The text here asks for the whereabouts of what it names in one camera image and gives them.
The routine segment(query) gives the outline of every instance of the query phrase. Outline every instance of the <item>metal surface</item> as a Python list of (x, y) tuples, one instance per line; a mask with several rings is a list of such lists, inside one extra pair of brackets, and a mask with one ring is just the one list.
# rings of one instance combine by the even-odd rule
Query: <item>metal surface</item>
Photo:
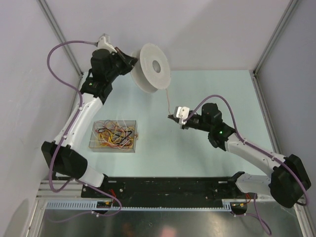
[(33, 216), (31, 216), (31, 221), (29, 222), (23, 237), (37, 237), (39, 236), (41, 223), (45, 213), (45, 200), (36, 200), (33, 207)]
[(282, 15), (275, 31), (273, 32), (265, 50), (263, 51), (255, 69), (254, 72), (255, 74), (258, 74), (260, 68), (262, 67), (263, 63), (265, 62), (265, 60), (267, 59), (269, 53), (271, 52), (274, 44), (276, 43), (276, 41), (279, 39), (281, 33), (283, 32), (286, 24), (288, 23), (289, 19), (291, 18), (291, 16), (293, 15), (295, 9), (297, 8), (298, 4), (301, 2), (301, 0), (291, 0), (291, 2), (288, 4), (284, 14)]
[[(108, 207), (100, 208), (97, 200), (53, 200), (49, 201), (46, 210), (108, 210)], [(229, 201), (222, 202), (223, 207), (210, 208), (168, 208), (168, 207), (128, 207), (123, 206), (124, 211), (232, 211)], [(118, 210), (118, 207), (111, 207), (111, 210)]]
[[(262, 218), (273, 236), (301, 237), (293, 209), (281, 209), (275, 202), (258, 203)], [(79, 213), (47, 210), (53, 220)], [(249, 213), (254, 213), (253, 204)], [(229, 212), (123, 211), (113, 217), (86, 214), (55, 224), (43, 220), (40, 237), (265, 237), (260, 223), (252, 217), (233, 217)]]
[[(64, 43), (66, 42), (66, 38), (64, 36), (64, 34), (62, 33), (53, 13), (51, 12), (46, 0), (37, 0), (43, 14), (45, 15), (49, 25), (51, 26), (54, 34), (56, 35), (58, 41), (60, 43)], [(80, 70), (80, 67), (79, 67), (79, 64), (77, 63), (70, 47), (68, 45), (65, 45), (63, 47), (65, 53), (66, 53), (66, 56), (68, 57), (69, 61), (71, 62), (72, 66), (74, 67), (75, 71), (78, 73), (78, 75), (81, 75), (82, 72)]]

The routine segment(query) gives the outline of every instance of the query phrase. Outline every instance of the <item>white panel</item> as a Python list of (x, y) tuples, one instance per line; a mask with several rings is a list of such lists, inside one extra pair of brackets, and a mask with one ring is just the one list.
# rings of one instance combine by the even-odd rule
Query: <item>white panel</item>
[[(250, 141), (272, 149), (248, 71), (173, 71), (171, 78), (171, 110), (178, 105), (193, 109), (206, 96), (220, 94), (230, 103), (239, 131)], [(224, 102), (218, 98), (209, 102), (218, 103), (223, 120), (232, 125)], [(118, 77), (93, 121), (136, 120), (136, 153), (92, 152), (88, 145), (93, 121), (78, 152), (91, 167), (109, 176), (231, 176), (238, 171), (264, 174), (244, 159), (213, 148), (206, 132), (181, 130), (167, 115), (165, 90), (147, 94), (135, 85), (130, 74)]]
[[(66, 39), (157, 44), (172, 69), (253, 69), (290, 0), (48, 0)], [(73, 46), (87, 71), (91, 46)]]
[(259, 72), (280, 146), (299, 156), (312, 183), (310, 211), (316, 220), (316, 1), (300, 3)]
[[(47, 54), (58, 41), (36, 1), (5, 0), (2, 6), (0, 236), (18, 237), (47, 174), (40, 147), (66, 122), (74, 94), (46, 68)], [(62, 50), (53, 55), (52, 66), (78, 83)]]

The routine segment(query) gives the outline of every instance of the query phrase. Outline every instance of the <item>thin thread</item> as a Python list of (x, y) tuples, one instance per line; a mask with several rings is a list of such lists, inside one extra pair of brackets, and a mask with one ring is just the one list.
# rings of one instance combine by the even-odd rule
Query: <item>thin thread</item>
[(166, 94), (167, 94), (167, 101), (168, 101), (168, 111), (169, 111), (169, 115), (171, 115), (171, 112), (170, 112), (170, 101), (169, 101), (168, 89), (166, 89)]

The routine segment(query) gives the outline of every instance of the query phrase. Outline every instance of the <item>light blue floor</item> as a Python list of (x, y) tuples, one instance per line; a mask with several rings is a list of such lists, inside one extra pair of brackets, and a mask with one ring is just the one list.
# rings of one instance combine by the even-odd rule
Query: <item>light blue floor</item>
[[(230, 103), (242, 135), (272, 149), (249, 71), (173, 71), (169, 87), (171, 112), (175, 106), (194, 109), (206, 96), (220, 94)], [(232, 124), (220, 99), (223, 120)], [(96, 120), (136, 120), (139, 140), (136, 153), (94, 153), (89, 147), (91, 123), (79, 153), (93, 168), (109, 176), (231, 176), (238, 171), (263, 174), (242, 158), (211, 146), (207, 133), (181, 130), (167, 119), (166, 91), (141, 91), (130, 74), (113, 83), (113, 91)]]

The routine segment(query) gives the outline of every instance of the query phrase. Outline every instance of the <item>transparent container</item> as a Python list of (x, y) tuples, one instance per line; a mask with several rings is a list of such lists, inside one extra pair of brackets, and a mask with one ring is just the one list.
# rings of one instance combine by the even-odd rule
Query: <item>transparent container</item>
[(135, 120), (100, 120), (93, 124), (89, 148), (93, 152), (134, 153), (137, 139)]

